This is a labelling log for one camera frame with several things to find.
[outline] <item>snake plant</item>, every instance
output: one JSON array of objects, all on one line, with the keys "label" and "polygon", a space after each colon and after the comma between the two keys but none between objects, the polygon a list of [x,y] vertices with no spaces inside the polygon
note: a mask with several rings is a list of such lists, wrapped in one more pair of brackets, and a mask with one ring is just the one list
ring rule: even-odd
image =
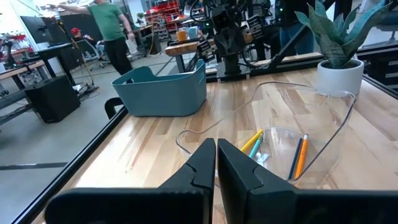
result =
[{"label": "snake plant", "polygon": [[359,6],[348,14],[346,20],[340,14],[334,22],[328,19],[326,9],[319,1],[315,1],[315,9],[308,5],[308,17],[302,12],[295,13],[297,19],[313,32],[321,53],[330,62],[330,67],[344,68],[366,40],[371,28],[385,18],[389,8],[389,4],[385,3],[386,0],[382,0],[366,11],[348,34],[347,29],[355,20]]}]

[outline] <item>orange pencil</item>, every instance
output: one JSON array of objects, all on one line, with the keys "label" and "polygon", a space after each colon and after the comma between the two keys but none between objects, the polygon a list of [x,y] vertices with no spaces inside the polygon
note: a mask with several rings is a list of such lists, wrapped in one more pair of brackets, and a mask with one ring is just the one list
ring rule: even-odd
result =
[{"label": "orange pencil", "polygon": [[307,153],[307,143],[308,143],[308,134],[304,134],[303,144],[301,146],[300,155],[298,156],[298,162],[297,162],[296,172],[294,174],[294,179],[297,179],[303,172],[305,156]]}]

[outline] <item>plastic container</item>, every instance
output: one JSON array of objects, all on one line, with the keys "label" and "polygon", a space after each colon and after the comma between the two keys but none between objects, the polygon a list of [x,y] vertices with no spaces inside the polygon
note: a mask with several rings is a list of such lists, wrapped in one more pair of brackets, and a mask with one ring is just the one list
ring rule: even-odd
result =
[{"label": "plastic container", "polygon": [[[346,91],[326,93],[284,82],[261,83],[253,93],[234,111],[215,111],[203,121],[203,128],[181,132],[176,142],[182,153],[189,157],[206,138],[216,142],[223,138],[241,149],[263,129],[260,158],[264,154],[269,157],[260,162],[262,166],[297,187],[321,186],[340,157],[356,97]],[[289,180],[297,143],[304,134],[309,135],[304,170],[298,178]],[[251,150],[249,147],[244,153],[249,155]]]},{"label": "plastic container", "polygon": [[133,116],[188,116],[206,100],[206,68],[203,60],[194,72],[157,77],[140,67],[112,82]]}]

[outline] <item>person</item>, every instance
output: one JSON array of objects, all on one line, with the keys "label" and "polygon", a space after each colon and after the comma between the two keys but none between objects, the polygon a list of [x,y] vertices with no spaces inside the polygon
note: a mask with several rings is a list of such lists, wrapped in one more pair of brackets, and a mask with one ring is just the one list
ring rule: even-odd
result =
[{"label": "person", "polygon": [[81,41],[81,40],[87,40],[92,46],[96,46],[97,42],[91,38],[89,35],[82,35],[81,30],[79,28],[73,28],[70,33],[73,35],[73,40],[75,42]]},{"label": "person", "polygon": [[[282,27],[279,30],[279,38],[280,38],[280,47],[284,48],[287,43],[294,37],[294,35],[301,29],[303,26],[297,20],[297,16],[295,15],[295,11],[299,11],[308,16],[308,4],[314,6],[315,0],[305,0],[305,1],[297,1],[297,0],[286,0],[284,4],[288,6],[286,10],[283,10],[283,13],[287,15],[288,19],[286,19],[282,23]],[[286,56],[296,55],[296,54],[307,54],[313,52],[314,46],[314,37],[312,32],[308,31],[300,41],[294,46],[290,52],[287,53]]]},{"label": "person", "polygon": [[72,39],[75,42],[81,41],[81,40],[87,40],[95,49],[98,51],[100,54],[99,60],[107,60],[104,56],[105,53],[105,48],[104,48],[104,40],[100,41],[95,41],[93,38],[91,38],[89,35],[82,35],[81,30],[79,28],[73,28],[70,33],[73,35]]},{"label": "person", "polygon": [[71,12],[93,15],[103,36],[105,52],[109,61],[120,75],[124,75],[132,70],[132,65],[126,55],[128,51],[126,38],[120,29],[119,20],[126,28],[128,38],[134,41],[135,36],[131,30],[130,23],[116,5],[108,3],[107,0],[95,0],[94,2],[95,5],[87,7],[64,4],[51,4],[50,7],[52,9],[62,8]]}]

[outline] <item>black speaker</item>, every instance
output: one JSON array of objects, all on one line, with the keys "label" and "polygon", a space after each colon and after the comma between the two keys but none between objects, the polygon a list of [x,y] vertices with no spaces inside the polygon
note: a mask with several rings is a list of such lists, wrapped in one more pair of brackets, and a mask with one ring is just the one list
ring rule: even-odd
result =
[{"label": "black speaker", "polygon": [[[147,35],[144,37],[144,45],[145,48],[150,50],[152,46],[152,35]],[[162,51],[162,46],[160,45],[159,35],[154,34],[154,44],[152,46],[152,50],[149,52],[150,54],[157,54]]]},{"label": "black speaker", "polygon": [[80,106],[80,101],[65,75],[29,87],[25,93],[46,123],[59,122]]}]

